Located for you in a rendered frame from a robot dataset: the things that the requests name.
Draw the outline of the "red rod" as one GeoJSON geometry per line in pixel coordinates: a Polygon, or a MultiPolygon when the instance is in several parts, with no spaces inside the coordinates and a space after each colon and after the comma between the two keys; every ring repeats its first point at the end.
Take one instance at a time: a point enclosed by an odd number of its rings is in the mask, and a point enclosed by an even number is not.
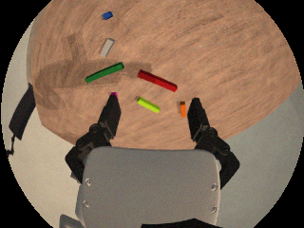
{"type": "Polygon", "coordinates": [[[169,89],[169,90],[171,90],[173,92],[175,92],[178,89],[177,85],[175,85],[175,84],[173,84],[173,83],[171,83],[169,81],[166,81],[163,78],[158,77],[158,76],[156,76],[154,74],[151,74],[149,72],[141,70],[141,69],[139,71],[138,77],[141,78],[141,79],[144,79],[144,80],[146,80],[148,82],[151,82],[153,84],[156,84],[158,86],[162,86],[162,87],[164,87],[166,89],[169,89]]]}

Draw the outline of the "small blue cube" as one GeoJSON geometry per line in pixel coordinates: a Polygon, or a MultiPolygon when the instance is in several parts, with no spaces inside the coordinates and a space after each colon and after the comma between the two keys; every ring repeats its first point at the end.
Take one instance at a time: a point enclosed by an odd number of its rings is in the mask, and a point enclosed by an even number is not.
{"type": "Polygon", "coordinates": [[[111,18],[111,17],[113,17],[113,14],[112,14],[111,11],[108,11],[108,12],[106,12],[106,13],[103,14],[103,18],[104,18],[105,20],[106,20],[106,19],[109,19],[109,18],[111,18]]]}

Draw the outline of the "orange rod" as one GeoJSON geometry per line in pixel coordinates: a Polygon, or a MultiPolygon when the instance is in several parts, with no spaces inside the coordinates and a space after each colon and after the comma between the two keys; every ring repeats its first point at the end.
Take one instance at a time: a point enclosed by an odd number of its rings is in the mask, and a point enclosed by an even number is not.
{"type": "Polygon", "coordinates": [[[180,102],[180,114],[185,117],[185,102],[180,102]]]}

